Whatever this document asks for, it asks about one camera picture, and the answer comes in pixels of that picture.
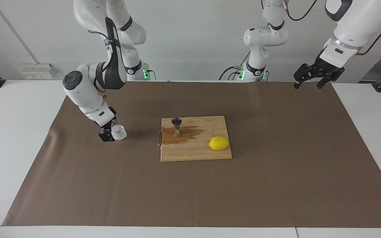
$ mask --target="white table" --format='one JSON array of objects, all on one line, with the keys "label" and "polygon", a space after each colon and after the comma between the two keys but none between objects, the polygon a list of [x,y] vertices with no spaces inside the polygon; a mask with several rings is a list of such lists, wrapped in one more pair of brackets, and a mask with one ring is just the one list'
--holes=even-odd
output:
[{"label": "white table", "polygon": [[[333,84],[333,86],[381,169],[381,94],[376,93],[370,85]],[[0,225],[64,97],[60,81],[8,81],[0,89]],[[0,237],[35,237],[36,234],[39,234],[39,237],[369,238],[381,237],[381,229],[0,227]]]}]

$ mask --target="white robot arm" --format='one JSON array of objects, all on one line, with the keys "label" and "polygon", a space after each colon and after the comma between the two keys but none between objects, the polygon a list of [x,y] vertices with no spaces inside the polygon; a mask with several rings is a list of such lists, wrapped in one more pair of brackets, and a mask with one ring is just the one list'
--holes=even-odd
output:
[{"label": "white robot arm", "polygon": [[263,10],[266,27],[254,27],[246,30],[243,40],[249,46],[251,54],[244,62],[243,77],[240,80],[258,81],[263,77],[269,53],[264,47],[279,46],[287,42],[289,32],[284,27],[286,11],[282,0],[267,0]]},{"label": "white robot arm", "polygon": [[345,71],[345,63],[381,29],[381,0],[327,0],[325,11],[337,27],[314,64],[301,65],[293,75],[296,89],[315,77],[322,77],[319,89],[336,81]]},{"label": "white robot arm", "polygon": [[63,87],[80,110],[102,128],[101,139],[114,141],[111,123],[116,112],[98,91],[120,89],[129,77],[144,78],[145,64],[132,45],[143,44],[147,35],[133,21],[123,0],[74,0],[74,15],[90,33],[100,34],[104,39],[108,61],[80,65],[64,77]]}]

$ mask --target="wall socket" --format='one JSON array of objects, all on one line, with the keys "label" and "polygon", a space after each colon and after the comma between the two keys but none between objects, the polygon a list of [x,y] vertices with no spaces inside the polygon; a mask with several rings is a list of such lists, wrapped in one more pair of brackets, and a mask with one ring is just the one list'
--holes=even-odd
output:
[{"label": "wall socket", "polygon": [[23,77],[25,79],[54,79],[56,72],[49,63],[23,64]]}]

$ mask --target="lemon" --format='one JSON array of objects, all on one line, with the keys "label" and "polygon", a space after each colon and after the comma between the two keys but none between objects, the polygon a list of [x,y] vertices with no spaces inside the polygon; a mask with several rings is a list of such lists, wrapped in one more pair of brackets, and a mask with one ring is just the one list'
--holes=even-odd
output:
[{"label": "lemon", "polygon": [[213,137],[209,145],[211,149],[220,151],[229,146],[229,141],[225,137]]}]

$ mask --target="jigger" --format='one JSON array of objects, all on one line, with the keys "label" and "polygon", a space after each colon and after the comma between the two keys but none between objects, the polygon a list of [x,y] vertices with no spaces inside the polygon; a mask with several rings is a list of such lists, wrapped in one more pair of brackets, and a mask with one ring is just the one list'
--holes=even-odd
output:
[{"label": "jigger", "polygon": [[174,137],[179,138],[182,136],[182,133],[180,132],[179,128],[182,124],[182,118],[176,116],[171,120],[171,123],[173,124],[175,131],[174,131]]}]

